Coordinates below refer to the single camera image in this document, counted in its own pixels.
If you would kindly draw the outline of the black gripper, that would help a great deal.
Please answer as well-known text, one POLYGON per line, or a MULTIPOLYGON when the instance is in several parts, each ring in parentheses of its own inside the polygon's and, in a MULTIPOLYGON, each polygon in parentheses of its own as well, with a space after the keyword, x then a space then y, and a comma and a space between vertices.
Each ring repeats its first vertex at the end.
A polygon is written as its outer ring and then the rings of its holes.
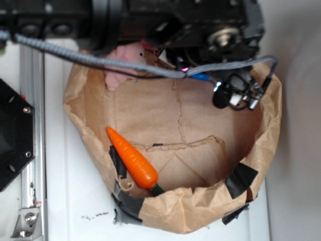
POLYGON ((264 36, 258 1, 118 1, 119 44, 166 50, 214 70, 250 65, 264 36))

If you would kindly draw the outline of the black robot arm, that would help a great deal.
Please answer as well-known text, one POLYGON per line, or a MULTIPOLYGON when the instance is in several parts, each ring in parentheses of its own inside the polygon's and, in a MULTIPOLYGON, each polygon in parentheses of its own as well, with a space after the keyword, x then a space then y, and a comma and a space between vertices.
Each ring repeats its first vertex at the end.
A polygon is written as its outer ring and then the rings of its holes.
POLYGON ((264 32, 257 1, 1 1, 2 48, 71 38, 104 55, 143 40, 198 66, 255 57, 264 32))

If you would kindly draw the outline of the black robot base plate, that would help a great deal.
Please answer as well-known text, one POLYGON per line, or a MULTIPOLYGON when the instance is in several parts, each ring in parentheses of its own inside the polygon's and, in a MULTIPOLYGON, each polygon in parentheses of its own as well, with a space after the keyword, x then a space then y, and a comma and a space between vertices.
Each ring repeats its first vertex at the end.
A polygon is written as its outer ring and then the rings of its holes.
POLYGON ((1 80, 1 192, 34 156, 34 108, 1 80))

